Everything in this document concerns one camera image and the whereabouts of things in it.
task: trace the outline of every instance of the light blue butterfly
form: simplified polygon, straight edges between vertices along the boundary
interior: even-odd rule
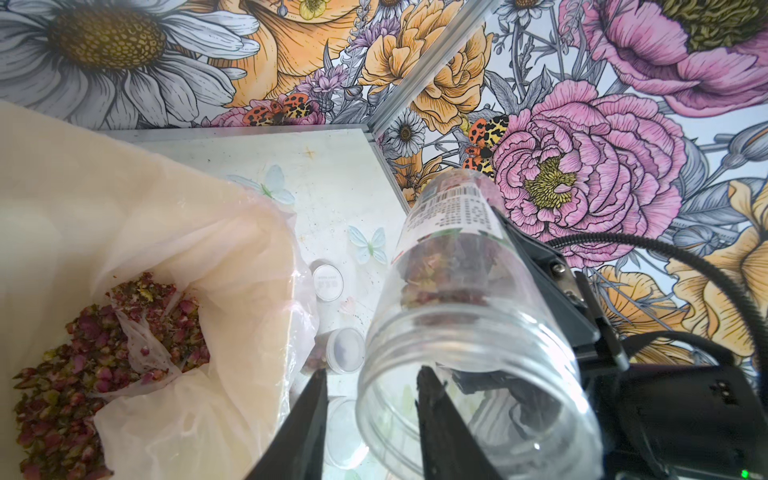
[[[293,202],[296,201],[293,194],[285,189],[286,179],[283,176],[283,169],[280,168],[280,165],[273,165],[266,171],[266,178],[263,184],[257,184],[253,180],[241,177],[240,175],[227,175],[227,178],[244,187],[261,192],[276,202],[293,205]]]
[[[373,238],[371,241],[366,240],[365,236],[353,226],[347,227],[349,231],[349,241],[352,245],[358,247],[357,249],[357,261],[359,263],[368,263],[371,256],[376,259],[377,262],[387,264],[386,253],[384,253],[384,245],[386,244],[386,238],[384,237],[384,229],[379,228],[373,232]]]

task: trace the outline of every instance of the yellow flower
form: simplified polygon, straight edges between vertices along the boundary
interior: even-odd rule
[[[732,181],[728,197],[733,209],[748,218],[752,226],[739,235],[736,243],[715,250],[704,259],[749,292],[764,315],[768,310],[768,186],[753,202],[751,189]],[[755,347],[741,315],[709,279],[676,260],[669,262],[667,272],[680,278],[674,292],[691,306],[683,320],[685,329],[712,339],[739,356],[752,356]]]
[[[312,20],[321,16],[330,0],[302,0],[299,2],[299,14],[304,20]]]
[[[687,310],[678,308],[665,298],[655,280],[645,273],[625,273],[613,266],[604,266],[592,276],[607,295],[598,295],[605,316],[620,336],[667,330],[682,330]],[[671,345],[671,340],[659,339],[645,347],[632,359],[637,363],[693,365],[690,352]]]
[[[373,93],[390,84],[398,85],[438,40],[463,3],[453,2],[446,7],[442,0],[421,0],[406,8],[397,37],[379,37],[369,48],[360,84],[373,85]],[[476,31],[411,103],[411,109],[424,119],[429,130],[448,133],[462,124],[462,113],[478,107],[492,38],[493,34],[485,35],[485,26]]]
[[[392,166],[395,169],[395,180],[409,206],[413,207],[422,189],[433,178],[437,177],[443,170],[451,168],[441,169],[440,162],[442,162],[442,156],[431,159],[426,165],[422,164],[422,151],[412,157],[400,157],[392,161]]]
[[[328,42],[331,59],[349,45],[349,31],[355,26],[359,0],[302,0],[284,2],[285,17],[277,14],[280,2],[273,0],[194,0],[209,8],[234,13],[250,13],[261,28],[249,38],[261,44],[259,53],[242,60],[210,60],[217,67],[242,68],[247,75],[232,82],[237,93],[230,104],[244,107],[251,100],[277,98],[292,91],[308,74],[323,66],[323,50]],[[379,0],[371,0],[368,20]]]

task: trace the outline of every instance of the white daisy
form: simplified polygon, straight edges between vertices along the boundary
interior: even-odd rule
[[[187,0],[9,0],[0,12],[0,98],[88,128],[192,121],[197,102],[233,99],[239,68],[212,58],[256,54],[251,15],[179,10]]]
[[[384,131],[384,154],[389,159],[412,157],[424,147],[425,134],[426,124],[422,118],[406,108]]]
[[[553,0],[504,0],[494,13],[500,22],[514,23],[519,19],[526,25],[531,18],[541,18],[541,13],[552,5]]]
[[[370,23],[375,24],[387,18],[400,18],[402,12],[411,4],[410,0],[379,0],[379,7]]]

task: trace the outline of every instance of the white label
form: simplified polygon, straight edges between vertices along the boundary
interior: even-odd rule
[[[475,184],[459,184],[418,205],[406,219],[395,260],[435,232],[461,229],[504,238],[502,226]]]

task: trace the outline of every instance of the white plastic bag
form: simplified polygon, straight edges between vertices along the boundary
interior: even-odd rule
[[[0,478],[21,478],[11,377],[65,324],[144,271],[200,303],[210,364],[120,397],[95,424],[114,478],[242,478],[313,345],[311,277],[266,198],[0,103]]]

